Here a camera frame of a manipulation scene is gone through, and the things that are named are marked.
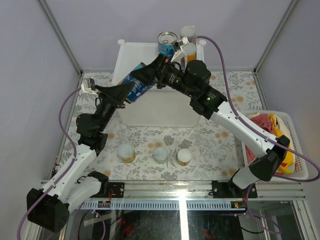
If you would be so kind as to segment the blue can silver top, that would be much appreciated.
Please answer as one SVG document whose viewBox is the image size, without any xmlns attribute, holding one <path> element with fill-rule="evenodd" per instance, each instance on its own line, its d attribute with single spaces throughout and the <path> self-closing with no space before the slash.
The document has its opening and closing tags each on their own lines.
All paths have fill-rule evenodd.
<svg viewBox="0 0 320 240">
<path fill-rule="evenodd" d="M 118 84 L 123 85 L 129 82 L 134 83 L 134 87 L 131 89 L 125 100 L 129 104 L 136 102 L 139 97 L 143 96 L 156 84 L 156 81 L 153 80 L 151 82 L 151 85 L 146 85 L 145 83 L 133 77 L 131 73 L 129 73 L 125 78 L 123 78 Z"/>
</svg>

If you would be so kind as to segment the blue can with clear lid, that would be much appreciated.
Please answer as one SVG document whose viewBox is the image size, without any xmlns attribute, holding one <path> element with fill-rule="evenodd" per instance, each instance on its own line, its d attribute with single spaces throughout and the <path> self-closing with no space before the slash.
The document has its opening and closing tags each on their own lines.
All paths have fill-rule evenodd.
<svg viewBox="0 0 320 240">
<path fill-rule="evenodd" d="M 157 37 L 158 53 L 169 58 L 174 55 L 172 43 L 178 39 L 177 35 L 173 32 L 162 32 Z"/>
</svg>

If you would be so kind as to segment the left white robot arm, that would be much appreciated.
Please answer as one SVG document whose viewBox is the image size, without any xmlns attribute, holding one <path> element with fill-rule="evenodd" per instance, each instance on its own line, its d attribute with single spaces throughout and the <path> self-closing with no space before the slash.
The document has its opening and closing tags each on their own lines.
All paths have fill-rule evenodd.
<svg viewBox="0 0 320 240">
<path fill-rule="evenodd" d="M 75 121 L 80 138 L 73 146 L 74 154 L 57 173 L 40 189 L 32 188 L 27 196 L 27 219 L 53 233 L 60 232 L 70 214 L 91 196 L 105 197 L 110 190 L 108 177 L 93 171 L 83 183 L 75 186 L 85 168 L 105 148 L 108 135 L 104 129 L 116 109 L 134 88 L 133 82 L 111 87 L 96 85 L 93 79 L 82 84 L 83 92 L 92 91 L 100 100 L 94 113 L 82 113 Z"/>
</svg>

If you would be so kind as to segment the orange tall can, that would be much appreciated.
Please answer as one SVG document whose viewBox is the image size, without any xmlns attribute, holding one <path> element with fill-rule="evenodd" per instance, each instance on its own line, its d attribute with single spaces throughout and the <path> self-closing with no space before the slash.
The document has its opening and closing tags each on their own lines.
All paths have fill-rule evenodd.
<svg viewBox="0 0 320 240">
<path fill-rule="evenodd" d="M 188 41 L 196 45 L 196 28 L 194 25 L 187 25 L 180 29 L 180 38 L 187 37 Z"/>
</svg>

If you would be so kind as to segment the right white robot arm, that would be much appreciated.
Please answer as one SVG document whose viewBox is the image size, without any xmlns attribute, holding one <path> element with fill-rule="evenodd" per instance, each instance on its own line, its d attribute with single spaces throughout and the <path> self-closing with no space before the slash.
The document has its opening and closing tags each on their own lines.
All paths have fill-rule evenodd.
<svg viewBox="0 0 320 240">
<path fill-rule="evenodd" d="M 210 86 L 211 73 L 203 61 L 192 60 L 185 70 L 178 70 L 175 63 L 159 54 L 152 63 L 130 74 L 146 85 L 156 83 L 159 89 L 170 87 L 188 96 L 198 115 L 223 126 L 254 152 L 255 160 L 229 180 L 227 189 L 231 196 L 240 197 L 257 181 L 270 181 L 285 159 L 289 138 L 263 130 L 232 107 L 222 93 Z"/>
</svg>

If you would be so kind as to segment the white plastic cube cabinet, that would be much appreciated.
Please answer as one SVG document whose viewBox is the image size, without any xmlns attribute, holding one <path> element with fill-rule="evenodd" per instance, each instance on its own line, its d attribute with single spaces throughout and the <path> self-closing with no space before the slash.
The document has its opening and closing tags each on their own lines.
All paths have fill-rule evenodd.
<svg viewBox="0 0 320 240">
<path fill-rule="evenodd" d="M 150 64 L 158 56 L 157 43 L 125 42 L 120 45 L 111 84 L 119 84 L 140 63 Z M 128 126 L 193 128 L 200 115 L 190 106 L 190 98 L 170 87 L 152 87 L 147 93 L 118 111 Z"/>
</svg>

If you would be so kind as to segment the short orange can white lid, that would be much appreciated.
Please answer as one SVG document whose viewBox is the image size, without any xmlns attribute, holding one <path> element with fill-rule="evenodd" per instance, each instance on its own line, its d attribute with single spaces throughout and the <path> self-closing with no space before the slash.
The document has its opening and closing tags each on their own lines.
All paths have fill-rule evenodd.
<svg viewBox="0 0 320 240">
<path fill-rule="evenodd" d="M 187 166 L 192 159 L 192 153 L 186 149 L 180 149 L 177 153 L 177 162 L 181 166 Z"/>
</svg>

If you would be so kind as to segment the tall can with spoon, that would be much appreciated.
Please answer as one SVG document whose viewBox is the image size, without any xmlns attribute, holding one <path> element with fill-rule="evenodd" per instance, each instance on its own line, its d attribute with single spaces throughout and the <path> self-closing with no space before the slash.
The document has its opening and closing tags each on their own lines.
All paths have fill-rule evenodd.
<svg viewBox="0 0 320 240">
<path fill-rule="evenodd" d="M 182 58 L 180 60 L 181 68 L 186 69 L 187 64 L 197 59 L 197 47 L 193 43 L 187 43 L 182 46 Z"/>
</svg>

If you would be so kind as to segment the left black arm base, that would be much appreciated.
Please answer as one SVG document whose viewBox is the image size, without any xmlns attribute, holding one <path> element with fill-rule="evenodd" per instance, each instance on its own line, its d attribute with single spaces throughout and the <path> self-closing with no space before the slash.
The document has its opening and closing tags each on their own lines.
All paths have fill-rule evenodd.
<svg viewBox="0 0 320 240">
<path fill-rule="evenodd" d="M 109 177 L 101 172 L 92 171 L 90 172 L 83 182 L 91 178 L 92 180 L 98 181 L 100 183 L 99 190 L 94 191 L 91 198 L 123 198 L 125 192 L 124 182 L 110 182 Z"/>
</svg>

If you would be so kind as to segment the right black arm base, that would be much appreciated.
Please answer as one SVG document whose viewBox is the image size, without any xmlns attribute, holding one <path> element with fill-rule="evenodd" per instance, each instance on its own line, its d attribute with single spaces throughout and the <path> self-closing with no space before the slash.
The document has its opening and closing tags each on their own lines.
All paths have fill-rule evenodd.
<svg viewBox="0 0 320 240">
<path fill-rule="evenodd" d="M 212 190 L 208 193 L 209 196 L 213 196 L 214 199 L 235 199 L 235 198 L 247 198 L 257 199 L 257 191 L 253 191 L 256 187 L 254 184 L 250 192 L 248 187 L 240 189 L 231 180 L 230 181 L 218 181 L 213 180 L 211 182 Z"/>
</svg>

